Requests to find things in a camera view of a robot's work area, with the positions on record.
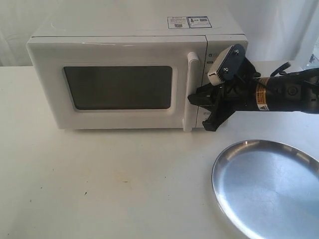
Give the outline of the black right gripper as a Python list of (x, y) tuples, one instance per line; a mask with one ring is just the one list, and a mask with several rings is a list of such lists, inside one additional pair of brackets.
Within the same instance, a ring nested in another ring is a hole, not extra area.
[(210, 111), (202, 122), (206, 131), (217, 131), (236, 111), (258, 111), (256, 102), (259, 74), (254, 65), (245, 57), (234, 57), (234, 78), (218, 86), (206, 84), (196, 89), (187, 98), (192, 105), (203, 105)]

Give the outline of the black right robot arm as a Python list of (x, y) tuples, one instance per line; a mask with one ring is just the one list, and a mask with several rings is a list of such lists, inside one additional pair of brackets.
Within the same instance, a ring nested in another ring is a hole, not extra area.
[(241, 67), (222, 67), (221, 84), (199, 87), (188, 96), (192, 105), (210, 112), (202, 122), (206, 131), (216, 131), (235, 112), (319, 112), (319, 70), (287, 73), (285, 63), (269, 77), (262, 77), (245, 59)]

